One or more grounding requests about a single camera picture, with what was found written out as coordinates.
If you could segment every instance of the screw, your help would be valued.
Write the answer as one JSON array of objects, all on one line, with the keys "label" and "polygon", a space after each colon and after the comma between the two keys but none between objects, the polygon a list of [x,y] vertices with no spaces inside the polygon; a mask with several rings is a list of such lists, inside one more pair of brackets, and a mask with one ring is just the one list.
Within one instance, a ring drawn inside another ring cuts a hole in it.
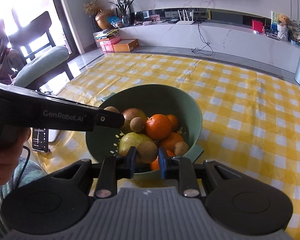
[{"label": "screw", "polygon": [[200,194],[200,192],[198,190],[196,190],[196,189],[193,189],[193,188],[186,189],[183,192],[183,195],[185,197],[196,197],[199,194]]},{"label": "screw", "polygon": [[112,194],[111,191],[107,189],[101,189],[96,192],[96,196],[99,198],[107,198],[111,196],[111,194]]}]

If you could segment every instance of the gold vase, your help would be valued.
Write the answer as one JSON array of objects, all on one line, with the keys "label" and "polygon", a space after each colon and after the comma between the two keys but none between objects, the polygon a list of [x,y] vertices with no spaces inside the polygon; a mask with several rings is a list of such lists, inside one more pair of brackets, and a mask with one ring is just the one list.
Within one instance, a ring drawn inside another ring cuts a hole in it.
[{"label": "gold vase", "polygon": [[111,23],[108,22],[107,18],[113,16],[112,10],[100,11],[96,16],[96,22],[102,30],[106,30],[112,27]]}]

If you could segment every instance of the potted plant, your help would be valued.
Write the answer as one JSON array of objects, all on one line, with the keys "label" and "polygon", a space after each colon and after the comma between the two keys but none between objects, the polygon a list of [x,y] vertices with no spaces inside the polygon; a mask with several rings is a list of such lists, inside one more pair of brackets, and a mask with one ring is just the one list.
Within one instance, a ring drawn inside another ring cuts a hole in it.
[{"label": "potted plant", "polygon": [[92,23],[93,23],[95,31],[99,32],[100,28],[95,20],[96,15],[101,11],[98,0],[88,1],[87,3],[85,3],[83,5],[83,8],[86,11],[86,13],[89,14],[89,17],[92,17]]},{"label": "potted plant", "polygon": [[130,17],[128,15],[128,10],[132,5],[134,0],[117,0],[117,3],[109,2],[114,4],[122,13],[122,23],[124,27],[130,26]]}]

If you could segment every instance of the round black motor cover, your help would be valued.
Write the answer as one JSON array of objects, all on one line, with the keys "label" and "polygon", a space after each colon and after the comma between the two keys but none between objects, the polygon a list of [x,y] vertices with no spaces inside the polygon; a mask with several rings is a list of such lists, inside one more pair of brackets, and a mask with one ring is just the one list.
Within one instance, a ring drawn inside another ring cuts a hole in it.
[{"label": "round black motor cover", "polygon": [[208,195],[205,206],[224,227],[252,236],[285,229],[293,210],[287,195],[255,179],[224,180]]},{"label": "round black motor cover", "polygon": [[51,234],[76,224],[89,211],[88,197],[78,188],[67,183],[40,186],[28,184],[5,198],[2,214],[9,227],[27,234]]}]

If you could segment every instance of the phone screen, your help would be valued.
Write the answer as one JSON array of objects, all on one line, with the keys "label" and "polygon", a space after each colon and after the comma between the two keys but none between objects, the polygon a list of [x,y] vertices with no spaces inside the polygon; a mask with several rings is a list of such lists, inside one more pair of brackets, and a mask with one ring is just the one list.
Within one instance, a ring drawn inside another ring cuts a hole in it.
[{"label": "phone screen", "polygon": [[49,129],[33,128],[32,129],[32,148],[34,150],[49,151],[48,138]]}]

